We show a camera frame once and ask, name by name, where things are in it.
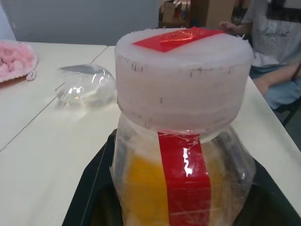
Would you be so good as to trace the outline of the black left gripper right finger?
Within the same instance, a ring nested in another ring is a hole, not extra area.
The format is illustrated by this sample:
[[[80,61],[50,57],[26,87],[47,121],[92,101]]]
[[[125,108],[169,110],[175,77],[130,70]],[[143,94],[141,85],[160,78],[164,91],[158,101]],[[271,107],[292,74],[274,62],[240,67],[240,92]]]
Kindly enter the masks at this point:
[[[266,169],[255,161],[256,174],[244,205],[244,226],[301,226],[292,207]]]

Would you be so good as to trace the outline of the person right hand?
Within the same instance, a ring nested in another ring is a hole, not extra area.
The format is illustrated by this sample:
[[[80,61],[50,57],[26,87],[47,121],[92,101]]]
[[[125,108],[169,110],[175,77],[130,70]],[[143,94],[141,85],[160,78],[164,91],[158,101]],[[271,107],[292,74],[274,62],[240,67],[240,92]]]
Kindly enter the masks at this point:
[[[220,22],[218,28],[230,35],[243,35],[246,33],[243,26],[235,25],[230,22]]]

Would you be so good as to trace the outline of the pink fluffy cloth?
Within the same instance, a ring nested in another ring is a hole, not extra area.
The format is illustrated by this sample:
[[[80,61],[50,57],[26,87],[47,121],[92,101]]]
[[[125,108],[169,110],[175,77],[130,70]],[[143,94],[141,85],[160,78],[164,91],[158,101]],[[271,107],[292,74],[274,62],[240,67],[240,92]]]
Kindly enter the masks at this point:
[[[38,56],[27,43],[0,40],[0,83],[26,77],[36,77]]]

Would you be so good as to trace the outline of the brown cardboard box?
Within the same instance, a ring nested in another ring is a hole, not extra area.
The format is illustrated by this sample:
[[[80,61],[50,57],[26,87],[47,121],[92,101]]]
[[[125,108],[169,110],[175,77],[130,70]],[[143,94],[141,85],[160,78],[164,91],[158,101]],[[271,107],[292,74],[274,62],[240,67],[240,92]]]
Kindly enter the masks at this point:
[[[160,0],[158,28],[189,27],[191,0]]]

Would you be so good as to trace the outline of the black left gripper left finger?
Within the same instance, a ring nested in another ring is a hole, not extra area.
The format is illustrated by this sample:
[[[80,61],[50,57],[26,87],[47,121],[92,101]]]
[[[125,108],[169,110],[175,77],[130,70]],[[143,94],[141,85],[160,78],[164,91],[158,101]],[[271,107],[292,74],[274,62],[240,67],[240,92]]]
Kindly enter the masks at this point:
[[[110,167],[116,130],[84,169],[62,226],[123,226]]]

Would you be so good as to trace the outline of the black chair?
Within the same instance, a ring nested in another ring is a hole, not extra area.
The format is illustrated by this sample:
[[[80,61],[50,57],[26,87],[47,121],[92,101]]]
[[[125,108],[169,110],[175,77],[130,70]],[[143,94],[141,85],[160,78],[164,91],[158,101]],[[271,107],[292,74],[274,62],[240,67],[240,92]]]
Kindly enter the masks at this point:
[[[300,107],[301,107],[301,96],[296,101],[288,105],[282,105],[275,110],[275,112],[277,113],[289,112],[287,117],[282,121],[283,127],[286,127],[288,122],[293,118],[293,116],[296,114],[296,112],[299,110]]]

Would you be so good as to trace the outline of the clear bottle with orange drink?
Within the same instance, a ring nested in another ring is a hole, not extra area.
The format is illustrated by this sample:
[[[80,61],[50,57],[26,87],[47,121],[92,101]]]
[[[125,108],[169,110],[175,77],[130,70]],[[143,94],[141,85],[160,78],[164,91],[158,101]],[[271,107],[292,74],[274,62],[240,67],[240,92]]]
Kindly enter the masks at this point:
[[[218,30],[147,29],[115,47],[111,177],[123,226],[232,226],[256,166],[231,123],[253,61]]]

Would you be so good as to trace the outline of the person in grey t-shirt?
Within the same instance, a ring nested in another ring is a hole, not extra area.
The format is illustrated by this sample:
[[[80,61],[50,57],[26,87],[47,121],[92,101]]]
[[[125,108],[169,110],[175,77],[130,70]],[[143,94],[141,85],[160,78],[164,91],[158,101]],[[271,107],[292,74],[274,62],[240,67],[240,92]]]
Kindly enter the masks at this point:
[[[242,24],[252,24],[252,79],[301,63],[301,23],[268,19],[268,4],[269,0],[251,0],[242,20]],[[296,101],[301,97],[301,70],[295,79],[268,85],[263,96],[273,110]]]

